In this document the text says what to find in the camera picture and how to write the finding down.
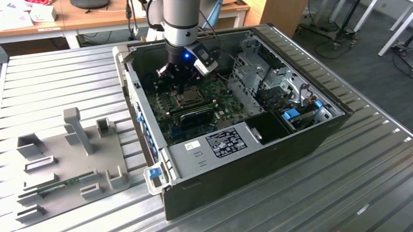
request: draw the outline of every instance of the open computer tower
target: open computer tower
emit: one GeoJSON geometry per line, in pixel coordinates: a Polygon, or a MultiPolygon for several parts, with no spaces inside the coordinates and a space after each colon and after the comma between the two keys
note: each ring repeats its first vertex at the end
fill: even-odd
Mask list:
{"type": "Polygon", "coordinates": [[[255,28],[218,37],[199,38],[215,72],[187,68],[184,84],[156,75],[164,41],[127,48],[124,93],[167,220],[311,154],[353,113],[255,28]]]}

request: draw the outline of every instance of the sticker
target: sticker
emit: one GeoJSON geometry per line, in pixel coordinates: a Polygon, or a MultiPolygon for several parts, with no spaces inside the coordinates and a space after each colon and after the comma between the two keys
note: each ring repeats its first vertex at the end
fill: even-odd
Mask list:
{"type": "Polygon", "coordinates": [[[60,28],[41,28],[37,31],[62,30],[60,28]]]}
{"type": "Polygon", "coordinates": [[[247,148],[235,128],[230,128],[213,136],[206,137],[206,140],[218,158],[247,148]]]}
{"type": "Polygon", "coordinates": [[[190,143],[186,144],[186,149],[187,149],[187,151],[190,151],[191,149],[194,149],[199,146],[201,146],[199,141],[195,140],[194,142],[190,142],[190,143]]]}

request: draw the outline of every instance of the white box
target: white box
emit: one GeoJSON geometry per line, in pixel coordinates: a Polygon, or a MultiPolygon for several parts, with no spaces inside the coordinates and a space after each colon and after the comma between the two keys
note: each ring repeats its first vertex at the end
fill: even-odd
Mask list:
{"type": "Polygon", "coordinates": [[[53,6],[33,6],[29,15],[33,22],[53,22],[56,10],[53,6]]]}

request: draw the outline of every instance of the barcode sticker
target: barcode sticker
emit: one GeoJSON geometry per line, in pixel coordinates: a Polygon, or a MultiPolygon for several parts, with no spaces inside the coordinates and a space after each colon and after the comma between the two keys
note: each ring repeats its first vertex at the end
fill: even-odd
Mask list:
{"type": "Polygon", "coordinates": [[[41,28],[37,31],[51,31],[51,30],[62,30],[60,28],[41,28]]]}

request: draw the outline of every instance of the blue latch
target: blue latch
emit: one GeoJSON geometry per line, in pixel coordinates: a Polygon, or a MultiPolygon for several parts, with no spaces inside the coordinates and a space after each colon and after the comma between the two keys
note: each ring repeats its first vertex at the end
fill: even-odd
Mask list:
{"type": "Polygon", "coordinates": [[[315,101],[315,106],[317,106],[317,108],[321,108],[322,107],[322,102],[321,101],[315,101]]]}
{"type": "Polygon", "coordinates": [[[150,178],[154,179],[155,177],[159,177],[162,175],[160,168],[152,168],[150,169],[150,178]]]}
{"type": "Polygon", "coordinates": [[[283,116],[286,118],[286,120],[290,120],[291,118],[295,118],[297,116],[299,116],[299,113],[297,111],[297,109],[289,109],[285,111],[283,116]]]}

